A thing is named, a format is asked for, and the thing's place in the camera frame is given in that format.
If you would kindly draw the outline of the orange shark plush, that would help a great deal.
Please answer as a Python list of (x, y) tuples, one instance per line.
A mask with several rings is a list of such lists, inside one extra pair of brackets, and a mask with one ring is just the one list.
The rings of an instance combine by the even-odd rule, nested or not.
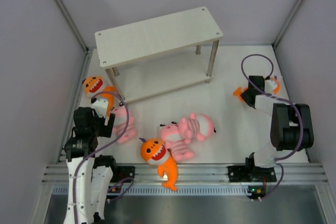
[[(249, 76), (252, 81), (256, 81), (255, 84), (259, 85), (261, 84), (261, 78), (262, 76)], [(251, 84), (248, 84), (247, 87), (238, 87), (234, 92), (233, 96), (237, 97), (240, 101), (243, 101), (242, 94), (246, 93), (245, 96), (247, 96), (248, 92), (247, 90), (251, 88), (254, 89), (254, 87)], [(264, 77), (264, 84), (259, 86), (260, 89), (264, 90), (266, 93), (271, 94), (277, 94), (280, 90), (280, 83), (275, 77)]]
[(114, 96), (111, 93), (115, 92), (115, 88), (110, 86), (101, 76), (91, 76), (85, 78), (82, 81), (82, 87), (85, 96), (90, 99), (90, 106), (98, 98), (108, 100), (108, 116), (114, 106)]
[(157, 174), (163, 178), (167, 176), (167, 180), (162, 182), (164, 188), (177, 191), (175, 183), (178, 179), (178, 166), (170, 151), (165, 147), (163, 140), (159, 138), (144, 139), (139, 138), (142, 142), (140, 155), (142, 159), (149, 165), (156, 166)]

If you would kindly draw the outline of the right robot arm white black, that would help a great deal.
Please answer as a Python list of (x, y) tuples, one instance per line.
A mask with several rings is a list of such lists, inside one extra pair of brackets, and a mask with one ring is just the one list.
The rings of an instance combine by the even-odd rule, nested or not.
[(279, 82), (273, 77), (249, 76), (248, 87), (239, 95), (248, 106), (271, 117), (270, 141), (245, 158), (245, 165), (230, 172), (231, 181), (276, 182), (277, 152), (311, 148), (314, 143), (310, 108), (277, 98)]

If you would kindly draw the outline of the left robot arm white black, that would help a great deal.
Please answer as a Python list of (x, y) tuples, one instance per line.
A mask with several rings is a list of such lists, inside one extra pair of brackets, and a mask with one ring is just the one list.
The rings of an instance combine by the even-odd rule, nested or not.
[(112, 156), (96, 156), (95, 150), (99, 137), (112, 135), (114, 117), (100, 106), (79, 107), (73, 120), (65, 144), (69, 187), (64, 223), (102, 222), (109, 183), (119, 170)]

